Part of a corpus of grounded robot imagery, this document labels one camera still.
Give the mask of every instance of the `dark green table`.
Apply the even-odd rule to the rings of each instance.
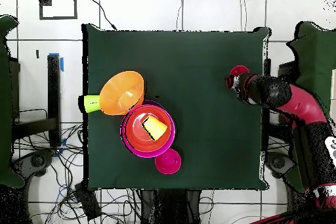
[[[88,94],[124,70],[139,72],[145,99],[173,117],[180,170],[162,175],[153,158],[132,155],[119,136],[121,116],[89,114],[89,186],[142,189],[265,189],[261,108],[242,104],[224,84],[244,64],[262,73],[267,28],[254,33],[109,32],[86,25]]]

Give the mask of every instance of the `magenta bowl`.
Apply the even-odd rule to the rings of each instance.
[[[168,115],[170,121],[171,121],[171,135],[168,138],[168,141],[158,150],[153,150],[151,152],[141,152],[135,148],[132,147],[132,145],[129,143],[129,141],[126,138],[125,135],[125,126],[126,126],[126,122],[128,120],[128,118],[130,117],[130,115],[137,110],[138,108],[141,108],[143,106],[155,106],[158,107],[157,105],[154,104],[145,104],[145,105],[140,105],[136,108],[134,108],[132,111],[130,111],[123,119],[122,123],[121,123],[121,129],[120,129],[120,136],[121,136],[121,140],[123,141],[123,144],[136,156],[140,156],[141,158],[155,158],[156,156],[159,156],[160,154],[163,154],[166,150],[168,150],[170,148],[170,146],[173,144],[174,138],[175,138],[175,125],[174,125],[174,121],[171,118],[171,116],[167,113],[166,110],[164,110],[162,108],[162,110]]]

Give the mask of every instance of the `black frame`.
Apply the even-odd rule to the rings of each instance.
[[[61,146],[60,132],[60,62],[57,55],[48,55],[48,118],[30,122],[14,122],[12,126],[12,140],[21,139],[44,131],[49,132],[51,147]],[[11,59],[13,118],[19,111],[18,73],[20,64],[17,59]]]
[[[73,16],[53,16],[53,17],[43,17],[43,2],[39,0],[39,19],[40,20],[66,20],[66,19],[77,19],[77,0],[73,0]]]

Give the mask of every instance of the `metal stand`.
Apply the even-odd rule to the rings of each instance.
[[[30,135],[49,132],[51,147],[61,145],[60,133],[60,64],[58,56],[48,55],[48,118],[30,122],[14,122],[12,140],[21,139]],[[19,118],[19,84],[18,73],[20,64],[17,59],[10,59],[12,75],[13,118]]]

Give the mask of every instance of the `plastic bowl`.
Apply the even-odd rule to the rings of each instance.
[[[144,79],[138,72],[120,72],[103,86],[99,95],[101,111],[107,115],[126,115],[144,101]]]
[[[167,115],[169,116],[169,119],[171,121],[171,134],[169,136],[168,141],[158,150],[154,150],[152,152],[142,152],[142,151],[134,149],[131,146],[131,144],[129,143],[129,141],[126,139],[126,136],[125,136],[126,122],[129,118],[129,116],[132,114],[132,112],[128,113],[124,117],[124,119],[121,123],[120,136],[121,136],[121,141],[126,146],[126,148],[128,148],[130,152],[132,152],[133,154],[135,154],[136,156],[139,156],[141,158],[154,158],[156,156],[159,156],[160,154],[163,154],[166,150],[168,150],[169,147],[173,144],[173,141],[174,141],[174,138],[175,138],[175,125],[174,125],[173,119],[170,117],[170,115],[165,111],[167,113]]]
[[[141,119],[152,115],[167,126],[165,133],[156,141],[153,141],[141,124]],[[171,122],[164,109],[154,105],[142,105],[132,112],[126,121],[125,136],[133,148],[141,152],[152,152],[161,148],[171,134]]]

